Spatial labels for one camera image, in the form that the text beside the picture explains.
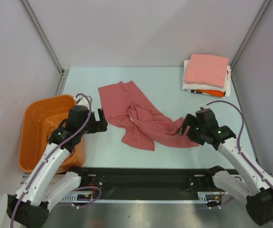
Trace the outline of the red t shirt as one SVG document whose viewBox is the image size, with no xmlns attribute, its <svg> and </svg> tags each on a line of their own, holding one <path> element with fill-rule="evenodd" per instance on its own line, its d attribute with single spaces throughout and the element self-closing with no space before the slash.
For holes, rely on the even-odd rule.
<svg viewBox="0 0 273 228">
<path fill-rule="evenodd" d="M 119 82 L 98 88 L 107 122 L 125 129 L 122 142 L 147 151 L 155 143 L 175 148 L 197 147 L 188 137 L 178 134 L 183 118 L 175 121 L 163 115 L 133 82 Z"/>
</svg>

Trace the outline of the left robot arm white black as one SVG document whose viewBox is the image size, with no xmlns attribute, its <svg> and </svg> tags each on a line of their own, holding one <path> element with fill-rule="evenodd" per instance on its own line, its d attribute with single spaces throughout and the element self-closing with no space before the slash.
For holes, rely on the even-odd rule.
<svg viewBox="0 0 273 228">
<path fill-rule="evenodd" d="M 85 134 L 105 132 L 107 121 L 103 109 L 98 109 L 96 120 L 90 107 L 73 106 L 66 119 L 51 133 L 46 149 L 35 169 L 14 195 L 8 195 L 7 215 L 10 227 L 20 223 L 29 228 L 40 228 L 54 207 L 71 191 L 89 186 L 85 169 L 72 166 L 65 176 L 48 189 L 59 167 L 72 154 Z"/>
</svg>

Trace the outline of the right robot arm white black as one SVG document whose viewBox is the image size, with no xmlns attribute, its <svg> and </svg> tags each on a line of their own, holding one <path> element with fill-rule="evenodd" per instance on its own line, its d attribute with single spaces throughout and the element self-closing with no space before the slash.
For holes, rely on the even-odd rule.
<svg viewBox="0 0 273 228">
<path fill-rule="evenodd" d="M 212 167 L 204 178 L 208 190 L 219 188 L 228 192 L 245 206 L 250 218 L 259 226 L 273 221 L 273 176 L 251 160 L 234 132 L 226 125 L 220 126 L 211 109 L 202 108 L 195 115 L 187 114 L 178 133 L 186 134 L 199 145 L 213 146 L 241 177 L 233 177 L 220 166 Z"/>
</svg>

